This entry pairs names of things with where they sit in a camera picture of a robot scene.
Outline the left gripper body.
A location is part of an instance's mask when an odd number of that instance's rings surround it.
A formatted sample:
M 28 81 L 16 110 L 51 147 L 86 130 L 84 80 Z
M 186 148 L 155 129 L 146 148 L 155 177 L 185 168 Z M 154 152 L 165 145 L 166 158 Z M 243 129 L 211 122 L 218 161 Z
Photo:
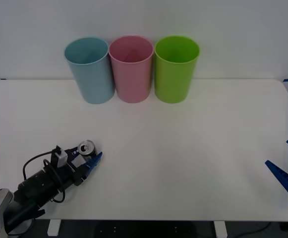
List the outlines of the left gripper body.
M 58 162 L 60 161 L 59 153 L 65 152 L 67 154 L 67 160 L 66 163 L 58 167 Z M 78 156 L 69 156 L 68 155 L 68 149 L 62 150 L 61 148 L 53 149 L 51 152 L 51 161 L 50 165 L 44 165 L 44 171 L 48 174 L 48 176 L 51 178 L 55 186 L 62 191 L 59 179 L 57 178 L 56 174 L 52 170 L 56 171 L 58 174 L 58 177 L 60 178 L 63 188 L 67 189 L 71 185 L 79 186 L 82 182 L 82 172 L 80 170 L 80 167 L 76 167 L 72 161 L 76 159 Z

